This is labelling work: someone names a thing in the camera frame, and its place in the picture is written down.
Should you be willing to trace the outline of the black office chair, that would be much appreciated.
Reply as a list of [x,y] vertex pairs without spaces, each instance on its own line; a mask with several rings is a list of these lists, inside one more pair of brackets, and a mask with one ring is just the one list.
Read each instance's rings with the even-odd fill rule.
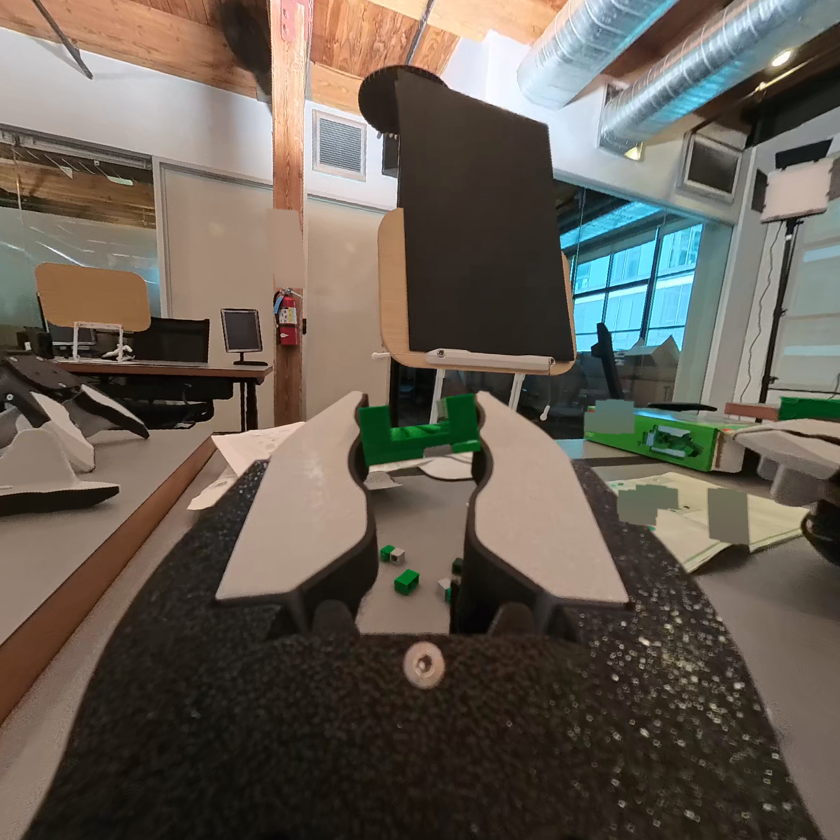
[[[606,389],[610,399],[625,401],[625,396],[620,383],[620,377],[616,367],[616,359],[613,348],[613,336],[604,322],[596,324],[597,341],[591,346],[591,355],[602,363]],[[716,412],[717,408],[701,403],[690,402],[656,402],[649,403],[646,408],[672,413],[681,412]]]
[[[133,336],[137,361],[206,363],[210,321],[152,318],[150,327]],[[132,410],[150,429],[191,427],[213,417],[211,385],[199,378],[148,375],[132,381]]]

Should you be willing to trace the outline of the wood edged grey desk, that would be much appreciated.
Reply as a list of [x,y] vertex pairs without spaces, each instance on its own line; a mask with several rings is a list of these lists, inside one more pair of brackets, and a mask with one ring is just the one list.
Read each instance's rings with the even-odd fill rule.
[[214,455],[211,429],[92,439],[86,476],[119,486],[87,509],[2,519],[1,721],[5,721]]

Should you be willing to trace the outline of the red fire extinguisher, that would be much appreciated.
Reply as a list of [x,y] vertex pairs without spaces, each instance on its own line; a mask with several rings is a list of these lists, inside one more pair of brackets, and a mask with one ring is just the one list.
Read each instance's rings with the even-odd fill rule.
[[276,324],[277,344],[297,347],[306,325],[302,317],[302,294],[290,287],[275,291],[272,311]]

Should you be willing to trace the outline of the black foam board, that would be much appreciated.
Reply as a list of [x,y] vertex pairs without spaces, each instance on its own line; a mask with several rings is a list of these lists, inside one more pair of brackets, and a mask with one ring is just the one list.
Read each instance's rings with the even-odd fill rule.
[[548,127],[400,71],[407,347],[574,360]]

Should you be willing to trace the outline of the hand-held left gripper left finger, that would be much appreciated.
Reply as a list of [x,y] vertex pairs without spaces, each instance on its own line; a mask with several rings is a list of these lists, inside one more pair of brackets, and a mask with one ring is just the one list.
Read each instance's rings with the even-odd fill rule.
[[278,606],[304,633],[338,605],[356,622],[380,566],[359,426],[368,405],[349,392],[269,458],[216,604]]

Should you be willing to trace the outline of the white wall vent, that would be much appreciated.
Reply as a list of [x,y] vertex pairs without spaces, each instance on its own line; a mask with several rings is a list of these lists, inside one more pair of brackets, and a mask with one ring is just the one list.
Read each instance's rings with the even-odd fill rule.
[[366,180],[366,126],[324,111],[312,113],[312,169],[364,182]]
[[687,132],[677,188],[723,203],[733,203],[743,151],[723,140]]

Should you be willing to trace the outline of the gridded window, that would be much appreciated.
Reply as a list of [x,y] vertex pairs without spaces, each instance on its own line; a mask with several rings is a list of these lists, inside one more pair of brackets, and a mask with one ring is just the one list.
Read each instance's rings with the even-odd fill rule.
[[600,237],[566,237],[578,353],[591,350],[599,323],[617,352],[667,340],[682,351],[704,231],[663,216]]

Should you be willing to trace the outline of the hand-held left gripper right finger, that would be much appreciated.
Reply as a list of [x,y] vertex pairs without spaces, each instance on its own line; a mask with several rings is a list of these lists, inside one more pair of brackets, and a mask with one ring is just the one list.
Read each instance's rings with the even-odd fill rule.
[[449,632],[573,636],[574,612],[624,612],[631,597],[569,456],[488,392],[476,410]]

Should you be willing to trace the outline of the brown cardboard box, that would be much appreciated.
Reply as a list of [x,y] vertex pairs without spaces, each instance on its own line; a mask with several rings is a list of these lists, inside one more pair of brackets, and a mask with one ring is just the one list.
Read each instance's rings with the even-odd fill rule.
[[669,403],[674,397],[679,347],[672,335],[659,345],[636,343],[616,354],[616,368],[626,399],[637,407]]

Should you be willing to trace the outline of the studio light panel on stand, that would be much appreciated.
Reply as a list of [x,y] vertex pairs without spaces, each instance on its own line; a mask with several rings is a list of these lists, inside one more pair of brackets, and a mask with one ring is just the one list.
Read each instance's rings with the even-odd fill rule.
[[775,382],[773,363],[781,321],[786,313],[795,246],[800,226],[808,217],[824,214],[838,198],[838,154],[830,154],[833,140],[821,140],[778,152],[776,168],[766,177],[762,224],[779,224],[784,249],[759,390],[763,403]]

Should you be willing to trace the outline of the instruction booklet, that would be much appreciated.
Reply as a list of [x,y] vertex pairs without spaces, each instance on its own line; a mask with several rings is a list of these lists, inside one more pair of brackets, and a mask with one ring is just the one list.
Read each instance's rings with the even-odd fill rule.
[[731,546],[753,553],[801,537],[810,510],[674,471],[606,484],[619,520],[647,527],[688,573]]

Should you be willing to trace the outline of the black round disc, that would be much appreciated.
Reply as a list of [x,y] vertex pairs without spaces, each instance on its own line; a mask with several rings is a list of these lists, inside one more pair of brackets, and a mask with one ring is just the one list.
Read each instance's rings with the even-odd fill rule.
[[396,82],[400,74],[411,74],[447,87],[429,70],[411,65],[384,66],[365,77],[358,92],[358,106],[365,121],[378,133],[396,137],[400,132],[396,104]]

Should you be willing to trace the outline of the spare grey black gripper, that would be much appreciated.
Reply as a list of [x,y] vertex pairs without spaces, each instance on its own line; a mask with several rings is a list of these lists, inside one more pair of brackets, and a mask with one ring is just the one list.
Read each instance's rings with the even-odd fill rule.
[[83,480],[96,467],[90,438],[102,431],[150,437],[131,411],[51,360],[2,352],[1,514],[91,508],[119,494]]

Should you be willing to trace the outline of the green brick assembly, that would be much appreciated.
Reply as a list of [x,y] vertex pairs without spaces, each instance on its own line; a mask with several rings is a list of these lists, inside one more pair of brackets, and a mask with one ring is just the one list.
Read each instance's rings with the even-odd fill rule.
[[388,406],[359,407],[356,416],[366,465],[479,451],[476,396],[452,395],[442,404],[442,418],[437,423],[401,427],[390,425]]

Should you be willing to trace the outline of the green plastic bin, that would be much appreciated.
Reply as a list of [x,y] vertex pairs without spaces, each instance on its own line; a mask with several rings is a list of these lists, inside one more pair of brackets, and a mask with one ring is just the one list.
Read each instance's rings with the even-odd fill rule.
[[794,419],[816,419],[839,422],[839,397],[817,398],[805,396],[783,396],[778,409],[778,421]]

